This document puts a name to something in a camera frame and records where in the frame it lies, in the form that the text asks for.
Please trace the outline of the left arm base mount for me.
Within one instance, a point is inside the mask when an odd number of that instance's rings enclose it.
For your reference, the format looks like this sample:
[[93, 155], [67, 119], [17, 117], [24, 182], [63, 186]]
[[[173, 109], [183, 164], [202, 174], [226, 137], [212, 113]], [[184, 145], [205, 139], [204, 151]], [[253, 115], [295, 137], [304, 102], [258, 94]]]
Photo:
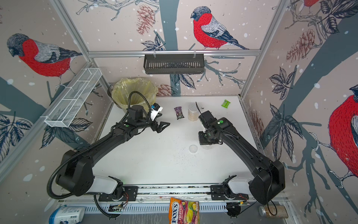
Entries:
[[139, 187], [132, 185], [124, 185], [124, 183], [112, 176], [108, 176], [116, 182], [116, 187], [111, 194], [101, 193], [100, 202], [134, 202], [136, 201]]

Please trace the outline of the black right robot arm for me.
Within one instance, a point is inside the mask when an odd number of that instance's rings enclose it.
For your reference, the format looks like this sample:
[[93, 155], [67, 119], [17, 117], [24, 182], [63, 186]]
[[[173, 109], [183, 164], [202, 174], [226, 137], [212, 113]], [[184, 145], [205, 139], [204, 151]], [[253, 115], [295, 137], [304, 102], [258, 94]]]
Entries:
[[268, 204], [285, 189], [284, 166], [261, 154], [245, 140], [226, 118], [200, 119], [204, 132], [199, 132], [201, 145], [222, 142], [229, 146], [248, 167], [254, 179], [249, 184], [251, 195], [262, 205]]

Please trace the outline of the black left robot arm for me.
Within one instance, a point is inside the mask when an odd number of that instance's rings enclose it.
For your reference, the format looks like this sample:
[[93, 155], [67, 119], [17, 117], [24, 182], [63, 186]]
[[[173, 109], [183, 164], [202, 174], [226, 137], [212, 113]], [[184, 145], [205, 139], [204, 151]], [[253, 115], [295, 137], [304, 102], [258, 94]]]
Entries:
[[117, 146], [124, 144], [146, 128], [161, 133], [170, 125], [169, 122], [157, 122], [162, 106], [157, 103], [148, 105], [146, 111], [141, 105], [131, 105], [132, 95], [143, 97], [138, 91], [133, 91], [128, 97], [128, 108], [123, 118], [113, 125], [110, 132], [97, 142], [82, 151], [67, 151], [61, 164], [50, 176], [46, 190], [52, 199], [65, 199], [70, 196], [85, 194], [107, 194], [114, 200], [119, 200], [125, 194], [123, 182], [115, 177], [101, 177], [93, 174], [93, 167]]

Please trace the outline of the clear jar lid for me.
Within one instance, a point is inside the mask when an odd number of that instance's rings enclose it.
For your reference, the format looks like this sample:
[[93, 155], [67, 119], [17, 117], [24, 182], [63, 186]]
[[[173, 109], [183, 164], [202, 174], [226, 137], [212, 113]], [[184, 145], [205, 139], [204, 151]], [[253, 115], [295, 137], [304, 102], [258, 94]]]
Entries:
[[196, 145], [189, 146], [189, 152], [191, 154], [196, 154], [198, 152], [198, 147]]

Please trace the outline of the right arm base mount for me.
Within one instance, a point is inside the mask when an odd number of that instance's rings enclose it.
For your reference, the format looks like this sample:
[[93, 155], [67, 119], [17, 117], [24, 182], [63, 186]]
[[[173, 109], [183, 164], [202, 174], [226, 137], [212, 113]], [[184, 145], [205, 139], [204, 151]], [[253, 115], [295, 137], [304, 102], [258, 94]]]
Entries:
[[240, 180], [237, 175], [226, 178], [222, 183], [211, 185], [210, 191], [206, 194], [211, 196], [213, 201], [223, 200], [249, 200], [249, 195], [244, 191], [246, 182]]

